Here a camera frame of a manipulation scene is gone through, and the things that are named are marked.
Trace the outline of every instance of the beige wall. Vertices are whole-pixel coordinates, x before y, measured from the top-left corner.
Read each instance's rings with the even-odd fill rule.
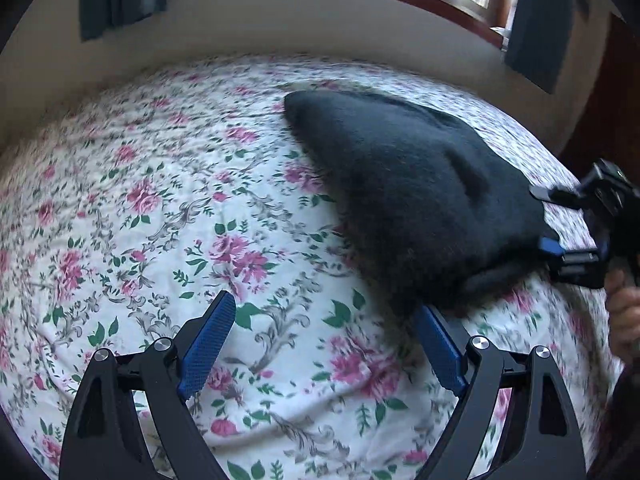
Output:
[[[395,0],[170,0],[144,22],[81,43],[78,0],[35,0],[0,54],[0,131],[22,134],[61,98],[171,60],[310,52],[387,62],[465,86],[561,148],[604,51],[609,0],[576,17],[555,95],[505,67],[494,46]]]

